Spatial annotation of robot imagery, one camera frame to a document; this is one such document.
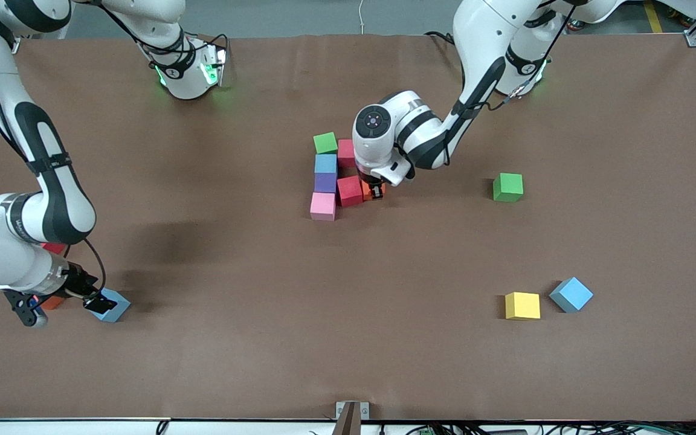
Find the grey metal bracket plate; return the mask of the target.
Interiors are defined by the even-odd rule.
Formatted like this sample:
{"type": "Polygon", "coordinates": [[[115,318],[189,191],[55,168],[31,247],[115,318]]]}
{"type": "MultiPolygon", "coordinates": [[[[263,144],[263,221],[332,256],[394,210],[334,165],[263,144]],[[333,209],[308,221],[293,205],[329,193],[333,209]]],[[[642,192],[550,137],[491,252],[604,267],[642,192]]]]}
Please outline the grey metal bracket plate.
{"type": "Polygon", "coordinates": [[[350,408],[350,403],[354,403],[354,413],[359,415],[362,421],[371,419],[371,405],[367,401],[339,401],[335,404],[335,419],[339,419],[345,408],[350,408]]]}

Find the brown table mat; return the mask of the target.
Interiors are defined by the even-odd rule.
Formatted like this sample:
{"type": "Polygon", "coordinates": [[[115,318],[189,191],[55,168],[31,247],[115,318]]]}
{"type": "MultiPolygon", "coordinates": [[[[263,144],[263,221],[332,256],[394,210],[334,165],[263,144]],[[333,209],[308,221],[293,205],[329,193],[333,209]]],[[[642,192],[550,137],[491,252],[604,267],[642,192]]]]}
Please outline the brown table mat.
{"type": "Polygon", "coordinates": [[[0,417],[696,419],[696,48],[564,36],[449,166],[309,214],[313,136],[401,89],[460,91],[428,37],[232,41],[232,86],[161,88],[133,42],[16,61],[98,214],[115,324],[77,300],[24,327],[0,294],[0,417]],[[500,173],[524,178],[497,202],[500,173]],[[593,297],[564,313],[575,276],[593,297]],[[541,319],[504,297],[539,294],[541,319]]]}

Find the pink foam cube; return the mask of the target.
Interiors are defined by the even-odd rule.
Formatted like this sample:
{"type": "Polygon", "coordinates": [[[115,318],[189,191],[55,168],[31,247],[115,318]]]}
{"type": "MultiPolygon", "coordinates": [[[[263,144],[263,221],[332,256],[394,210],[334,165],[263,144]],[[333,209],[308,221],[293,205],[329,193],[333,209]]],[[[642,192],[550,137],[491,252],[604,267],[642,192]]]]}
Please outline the pink foam cube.
{"type": "Polygon", "coordinates": [[[337,214],[336,193],[313,192],[311,196],[310,215],[315,221],[334,221],[337,214]]]}

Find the white table frame edge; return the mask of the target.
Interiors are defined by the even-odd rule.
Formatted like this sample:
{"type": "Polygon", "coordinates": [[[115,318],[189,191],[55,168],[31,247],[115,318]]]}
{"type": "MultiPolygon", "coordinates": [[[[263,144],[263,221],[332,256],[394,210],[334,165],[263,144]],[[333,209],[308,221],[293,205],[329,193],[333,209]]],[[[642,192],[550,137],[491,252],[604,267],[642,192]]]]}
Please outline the white table frame edge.
{"type": "MultiPolygon", "coordinates": [[[[331,435],[336,419],[0,419],[0,435],[331,435]]],[[[369,419],[360,435],[696,435],[696,421],[369,419]]]]}

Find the yellow foam cube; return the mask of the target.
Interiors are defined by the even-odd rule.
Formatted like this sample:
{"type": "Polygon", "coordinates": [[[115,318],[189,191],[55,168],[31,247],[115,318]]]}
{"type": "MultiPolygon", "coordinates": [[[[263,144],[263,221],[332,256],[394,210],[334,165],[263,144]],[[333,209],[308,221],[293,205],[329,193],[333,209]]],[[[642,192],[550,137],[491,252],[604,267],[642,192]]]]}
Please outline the yellow foam cube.
{"type": "Polygon", "coordinates": [[[539,294],[511,292],[504,297],[505,315],[507,320],[539,320],[541,319],[541,297],[539,294]]]}

